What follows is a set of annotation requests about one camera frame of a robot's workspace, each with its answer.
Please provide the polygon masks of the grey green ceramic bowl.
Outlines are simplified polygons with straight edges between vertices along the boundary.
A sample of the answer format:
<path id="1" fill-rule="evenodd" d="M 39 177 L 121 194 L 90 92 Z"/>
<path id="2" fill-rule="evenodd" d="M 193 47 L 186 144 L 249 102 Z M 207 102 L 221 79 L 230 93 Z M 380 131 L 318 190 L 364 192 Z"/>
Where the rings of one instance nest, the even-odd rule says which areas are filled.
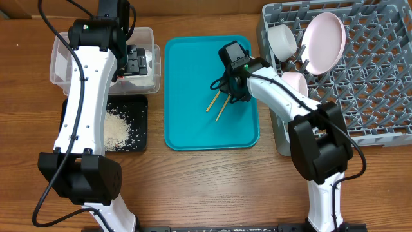
<path id="1" fill-rule="evenodd" d="M 284 62 L 296 53 L 297 43 L 289 27 L 284 24 L 268 29 L 268 41 L 275 57 Z"/>

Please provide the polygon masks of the large white pink plate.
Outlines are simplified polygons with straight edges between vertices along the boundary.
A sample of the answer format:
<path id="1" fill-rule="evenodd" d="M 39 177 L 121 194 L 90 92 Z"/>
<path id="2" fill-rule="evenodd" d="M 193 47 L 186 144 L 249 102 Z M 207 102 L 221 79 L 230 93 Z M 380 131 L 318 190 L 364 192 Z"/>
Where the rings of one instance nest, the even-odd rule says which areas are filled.
<path id="1" fill-rule="evenodd" d="M 317 15 L 307 26 L 301 43 L 302 62 L 308 61 L 306 70 L 314 75 L 329 72 L 341 59 L 345 44 L 342 21 L 330 12 Z"/>

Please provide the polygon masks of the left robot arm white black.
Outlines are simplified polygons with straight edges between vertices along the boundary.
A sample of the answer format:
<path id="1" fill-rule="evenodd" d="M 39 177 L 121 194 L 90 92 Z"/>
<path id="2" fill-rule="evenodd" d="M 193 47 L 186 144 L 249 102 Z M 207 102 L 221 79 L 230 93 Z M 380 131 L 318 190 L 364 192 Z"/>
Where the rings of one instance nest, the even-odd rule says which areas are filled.
<path id="1" fill-rule="evenodd" d="M 38 169 L 55 191 L 88 212 L 101 231 L 138 231 L 120 190 L 122 168 L 106 157 L 104 121 L 111 82 L 129 68 L 136 50 L 127 44 L 136 22 L 128 1 L 100 1 L 98 12 L 77 19 L 56 39 L 70 54 L 70 91 L 58 137 L 42 152 Z"/>

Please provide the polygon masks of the rice food scraps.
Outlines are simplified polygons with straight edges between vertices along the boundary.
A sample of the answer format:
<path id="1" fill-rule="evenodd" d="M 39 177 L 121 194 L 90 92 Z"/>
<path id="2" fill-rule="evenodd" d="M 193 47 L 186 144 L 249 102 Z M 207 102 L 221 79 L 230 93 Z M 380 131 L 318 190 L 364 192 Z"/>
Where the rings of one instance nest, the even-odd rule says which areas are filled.
<path id="1" fill-rule="evenodd" d="M 104 147 L 106 151 L 129 151 L 136 149 L 142 139 L 117 111 L 107 110 L 104 121 Z"/>

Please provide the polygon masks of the wooden chopstick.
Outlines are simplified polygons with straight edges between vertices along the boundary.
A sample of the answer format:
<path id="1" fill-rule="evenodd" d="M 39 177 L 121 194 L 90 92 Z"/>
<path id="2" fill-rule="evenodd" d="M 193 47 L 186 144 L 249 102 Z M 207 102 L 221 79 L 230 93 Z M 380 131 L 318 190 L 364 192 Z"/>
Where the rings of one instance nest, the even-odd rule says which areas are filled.
<path id="1" fill-rule="evenodd" d="M 225 100 L 225 102 L 224 102 L 224 104 L 223 104 L 223 106 L 221 107 L 221 110 L 220 110 L 218 116 L 216 117 L 215 122 L 218 122 L 218 120 L 220 119 L 221 114 L 222 114 L 223 111 L 225 110 L 225 108 L 226 108 L 227 104 L 229 103 L 230 99 L 231 99 L 231 96 L 228 95 L 227 98 L 226 98 L 226 100 Z"/>
<path id="2" fill-rule="evenodd" d="M 211 100 L 210 104 L 208 105 L 206 112 L 209 112 L 209 110 L 212 108 L 213 104 L 216 102 L 216 99 L 219 97 L 221 91 L 219 90 L 216 95 L 214 96 L 214 98 Z"/>

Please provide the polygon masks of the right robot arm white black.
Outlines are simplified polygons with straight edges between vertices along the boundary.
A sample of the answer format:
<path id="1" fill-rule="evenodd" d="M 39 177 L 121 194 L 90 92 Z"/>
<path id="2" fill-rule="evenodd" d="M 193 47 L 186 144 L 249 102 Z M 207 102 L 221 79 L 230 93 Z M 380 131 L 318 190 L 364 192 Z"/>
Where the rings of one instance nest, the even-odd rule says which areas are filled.
<path id="1" fill-rule="evenodd" d="M 299 93 L 261 57 L 253 58 L 237 41 L 219 49 L 225 71 L 218 89 L 231 103 L 255 98 L 265 103 L 288 127 L 290 156 L 308 182 L 311 231 L 340 231 L 340 185 L 353 157 L 341 109 Z"/>

